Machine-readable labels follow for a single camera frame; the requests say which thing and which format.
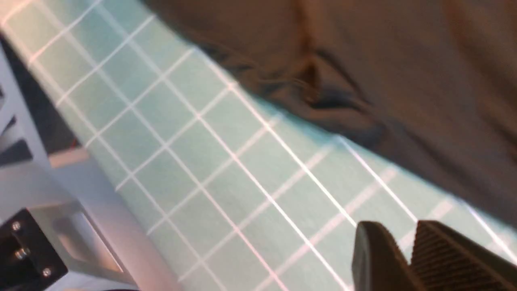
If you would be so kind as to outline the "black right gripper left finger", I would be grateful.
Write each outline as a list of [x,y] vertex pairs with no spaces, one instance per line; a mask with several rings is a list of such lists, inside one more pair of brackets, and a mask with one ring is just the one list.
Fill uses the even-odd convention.
[[361,221],[351,263],[357,291],[425,291],[390,232],[376,221]]

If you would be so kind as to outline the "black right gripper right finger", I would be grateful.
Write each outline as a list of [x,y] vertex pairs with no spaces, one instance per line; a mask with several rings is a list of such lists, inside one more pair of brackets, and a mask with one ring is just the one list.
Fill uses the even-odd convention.
[[515,291],[516,266],[439,221],[417,224],[410,268],[428,291]]

